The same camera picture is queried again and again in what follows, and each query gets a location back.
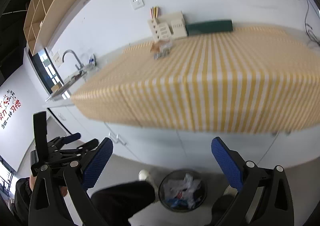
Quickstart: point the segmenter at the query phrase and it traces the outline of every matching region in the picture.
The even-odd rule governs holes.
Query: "hand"
[[[33,175],[30,176],[29,185],[30,185],[31,191],[33,191],[33,189],[35,187],[36,179],[37,179],[36,176],[33,176]],[[65,197],[68,194],[68,187],[60,186],[60,190],[61,190],[61,194],[63,197]]]

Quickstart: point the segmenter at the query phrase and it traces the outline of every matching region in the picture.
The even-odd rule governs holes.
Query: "pencil holder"
[[[182,12],[162,15],[148,20],[149,28],[155,42],[159,40],[187,37],[185,21]]]

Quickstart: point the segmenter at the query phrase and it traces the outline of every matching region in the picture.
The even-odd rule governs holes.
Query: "faucet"
[[[81,63],[80,59],[77,57],[76,53],[75,53],[73,50],[71,50],[71,49],[67,49],[67,50],[63,53],[63,56],[62,56],[62,62],[63,62],[63,63],[64,63],[64,56],[65,56],[67,53],[72,53],[72,54],[75,56],[76,60],[78,61],[79,65],[80,65],[80,68],[79,68],[78,65],[76,64],[76,68],[77,68],[78,70],[80,70],[80,69],[82,69],[82,68],[84,67],[84,65]]]

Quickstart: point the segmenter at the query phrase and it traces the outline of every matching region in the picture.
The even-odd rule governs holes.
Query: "cabinet door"
[[[188,157],[188,164],[200,172],[222,173],[211,152],[211,141],[219,136],[227,147],[237,151],[245,161],[256,164],[271,146],[274,137],[270,134],[236,134],[178,131]]]
[[[90,120],[85,117],[76,106],[68,106],[67,109],[77,119],[77,121],[88,131],[91,135],[91,139],[96,138],[99,142],[104,138],[110,138],[113,141],[113,154],[138,161],[138,158],[130,152],[126,146],[122,145],[120,141],[116,139],[116,135],[110,134],[110,129],[102,121]]]
[[[73,134],[79,132],[81,134],[81,141],[88,142],[92,140],[92,136],[87,130],[76,120],[76,118],[69,112],[66,106],[50,108],[59,121]]]
[[[187,167],[187,159],[175,130],[107,125],[141,162],[169,169]]]
[[[280,133],[259,166],[273,169],[306,163],[320,156],[320,126],[292,132]]]

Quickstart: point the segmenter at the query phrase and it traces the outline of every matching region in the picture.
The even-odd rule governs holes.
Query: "cabinet handle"
[[[118,141],[118,140],[115,141],[114,139],[112,139],[111,134],[113,134],[113,133],[112,133],[112,132],[109,132],[109,139],[111,139],[114,144],[118,144],[119,141]]]
[[[64,118],[61,113],[58,114],[59,118],[62,120],[62,121],[66,121],[66,118]]]
[[[120,139],[120,135],[119,135],[119,134],[117,135],[117,140],[120,141],[120,143],[121,143],[123,146],[126,146],[126,145],[127,145],[127,143],[126,143],[123,139],[122,139],[122,140]]]

